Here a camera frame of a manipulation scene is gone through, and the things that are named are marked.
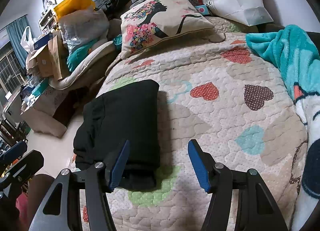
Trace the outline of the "black pants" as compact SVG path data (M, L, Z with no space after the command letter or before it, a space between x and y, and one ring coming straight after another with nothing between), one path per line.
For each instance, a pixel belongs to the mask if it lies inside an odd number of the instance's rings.
M84 106L84 121L73 141L75 165L86 170L130 143L120 187L148 190L157 185L160 166L157 133L159 84L142 80L108 91Z

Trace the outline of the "red floral cloth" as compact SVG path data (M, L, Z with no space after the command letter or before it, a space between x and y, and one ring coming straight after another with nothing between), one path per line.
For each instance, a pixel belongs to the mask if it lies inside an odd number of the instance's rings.
M19 220L20 222L26 226L28 224L28 216L27 216L27 209L28 209L28 196L24 192L16 200L16 208L19 211Z

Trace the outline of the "heart patterned quilt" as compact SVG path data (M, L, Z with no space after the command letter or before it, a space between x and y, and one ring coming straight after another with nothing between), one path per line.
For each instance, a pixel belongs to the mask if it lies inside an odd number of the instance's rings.
M142 80L159 84L159 186L117 188L108 204L117 230L199 230L210 195L188 141L229 169L256 169L292 226L308 134L279 71L252 54L250 28L210 17L213 28L163 42L107 69L99 95Z

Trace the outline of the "beige cushion mattress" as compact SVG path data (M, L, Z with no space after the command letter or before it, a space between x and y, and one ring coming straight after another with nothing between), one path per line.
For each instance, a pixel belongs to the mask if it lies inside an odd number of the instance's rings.
M68 76L56 81L49 78L49 85L57 90L74 90L81 87L89 87L93 82L101 79L118 55L116 46L112 41L99 41L100 45L95 48Z

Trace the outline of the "cardboard box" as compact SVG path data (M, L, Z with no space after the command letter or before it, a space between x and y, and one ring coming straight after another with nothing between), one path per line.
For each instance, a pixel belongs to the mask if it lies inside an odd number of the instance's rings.
M56 81L69 76L70 72L67 68L69 53L59 30L42 37L34 44L34 48L25 64L28 75L53 77Z

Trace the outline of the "teal curtain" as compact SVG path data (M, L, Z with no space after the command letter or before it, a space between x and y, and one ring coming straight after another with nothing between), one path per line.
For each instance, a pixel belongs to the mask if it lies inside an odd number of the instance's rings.
M6 30L18 62L22 68L25 68L25 62L30 50L28 42L34 37L27 15L11 22L7 25Z

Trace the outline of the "clear plastic bag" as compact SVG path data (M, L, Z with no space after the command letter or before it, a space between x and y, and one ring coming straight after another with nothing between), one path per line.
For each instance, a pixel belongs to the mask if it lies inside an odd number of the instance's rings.
M59 20L61 36L69 54L94 39L106 36L109 27L110 23L103 10L79 10Z

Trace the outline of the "floral lady print pillow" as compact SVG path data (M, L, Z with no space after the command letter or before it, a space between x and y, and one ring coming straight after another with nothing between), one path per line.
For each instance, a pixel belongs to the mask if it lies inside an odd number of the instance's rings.
M121 15L121 59L171 38L214 26L189 0L146 0Z

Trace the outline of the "teal fleece blanket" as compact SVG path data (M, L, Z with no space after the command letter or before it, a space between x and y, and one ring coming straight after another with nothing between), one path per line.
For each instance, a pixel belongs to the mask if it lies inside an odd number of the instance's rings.
M306 161L300 181L292 230L319 230L319 52L296 25L278 32L249 33L247 46L280 72L296 114L308 133Z

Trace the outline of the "yellow bag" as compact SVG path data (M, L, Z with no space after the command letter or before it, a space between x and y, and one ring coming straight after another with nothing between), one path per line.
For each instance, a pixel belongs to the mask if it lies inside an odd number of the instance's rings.
M57 21L70 13L86 9L94 10L95 2L93 0L63 0L53 8Z

